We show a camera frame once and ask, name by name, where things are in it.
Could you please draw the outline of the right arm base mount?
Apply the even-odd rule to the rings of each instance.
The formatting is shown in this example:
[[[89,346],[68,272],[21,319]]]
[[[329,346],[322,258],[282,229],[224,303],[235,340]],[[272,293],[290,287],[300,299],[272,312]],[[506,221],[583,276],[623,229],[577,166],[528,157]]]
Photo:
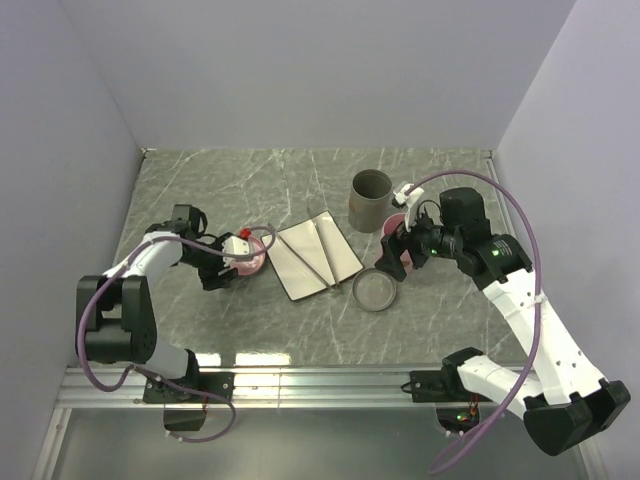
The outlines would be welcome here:
[[[447,436],[466,434],[480,424],[480,405],[490,400],[466,390],[453,373],[440,370],[413,370],[400,386],[413,403],[434,404],[436,420]]]

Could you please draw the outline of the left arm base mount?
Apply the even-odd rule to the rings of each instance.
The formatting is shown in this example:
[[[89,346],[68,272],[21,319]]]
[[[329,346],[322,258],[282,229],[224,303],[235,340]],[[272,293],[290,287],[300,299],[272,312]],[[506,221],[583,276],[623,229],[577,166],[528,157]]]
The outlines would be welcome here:
[[[210,405],[226,405],[233,395],[235,375],[231,372],[205,372],[195,387],[186,391],[166,381],[148,379],[142,402],[163,407],[164,427],[171,433],[198,432],[205,424]]]

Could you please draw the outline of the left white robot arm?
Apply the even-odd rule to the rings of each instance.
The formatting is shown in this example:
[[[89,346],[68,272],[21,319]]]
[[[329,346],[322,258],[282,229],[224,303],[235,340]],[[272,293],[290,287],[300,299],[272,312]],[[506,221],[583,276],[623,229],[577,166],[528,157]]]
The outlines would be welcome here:
[[[166,388],[180,402],[202,390],[194,352],[158,336],[150,290],[179,264],[194,268],[205,291],[230,286],[237,269],[226,255],[246,250],[230,232],[206,232],[200,209],[177,204],[172,216],[151,225],[141,243],[117,266],[87,275],[76,290],[76,353],[89,381],[104,392],[119,389],[137,370]]]

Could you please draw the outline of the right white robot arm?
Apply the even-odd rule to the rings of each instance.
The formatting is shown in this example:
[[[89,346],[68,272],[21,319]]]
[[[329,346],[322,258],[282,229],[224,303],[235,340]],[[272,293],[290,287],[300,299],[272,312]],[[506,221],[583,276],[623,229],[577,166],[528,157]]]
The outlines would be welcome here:
[[[532,261],[511,235],[492,232],[483,197],[458,187],[439,196],[440,220],[423,208],[424,191],[403,183],[393,205],[404,208],[403,224],[381,240],[378,270],[403,281],[402,259],[414,268],[430,258],[452,260],[502,314],[536,376],[517,374],[469,347],[443,361],[439,391],[461,400],[470,393],[495,403],[511,388],[508,409],[524,421],[540,450],[557,456],[606,430],[630,402],[623,382],[608,380],[576,344],[544,293],[536,287]]]

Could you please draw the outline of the pink lid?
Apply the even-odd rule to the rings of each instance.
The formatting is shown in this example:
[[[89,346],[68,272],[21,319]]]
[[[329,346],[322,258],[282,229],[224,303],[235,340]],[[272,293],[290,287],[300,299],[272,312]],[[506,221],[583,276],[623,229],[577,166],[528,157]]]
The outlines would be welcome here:
[[[254,236],[250,236],[247,241],[253,251],[261,250],[264,247],[262,242]],[[260,255],[253,256],[248,260],[233,260],[231,262],[231,266],[237,270],[239,276],[248,277],[259,272],[265,263],[265,259],[266,254],[262,253]]]

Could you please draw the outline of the metal tongs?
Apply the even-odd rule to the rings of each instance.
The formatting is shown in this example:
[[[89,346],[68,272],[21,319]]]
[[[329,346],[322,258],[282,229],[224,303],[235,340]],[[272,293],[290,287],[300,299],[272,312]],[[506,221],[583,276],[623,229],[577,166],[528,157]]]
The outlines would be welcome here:
[[[313,296],[335,283],[311,220],[281,230],[268,257],[291,301]]]

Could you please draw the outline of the grey lid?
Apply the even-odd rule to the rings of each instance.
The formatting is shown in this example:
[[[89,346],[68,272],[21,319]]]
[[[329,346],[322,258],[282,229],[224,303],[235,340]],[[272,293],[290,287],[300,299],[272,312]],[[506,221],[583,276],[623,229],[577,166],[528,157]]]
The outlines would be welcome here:
[[[353,280],[352,294],[355,302],[369,312],[380,312],[392,305],[396,298],[395,280],[375,268],[359,272]]]

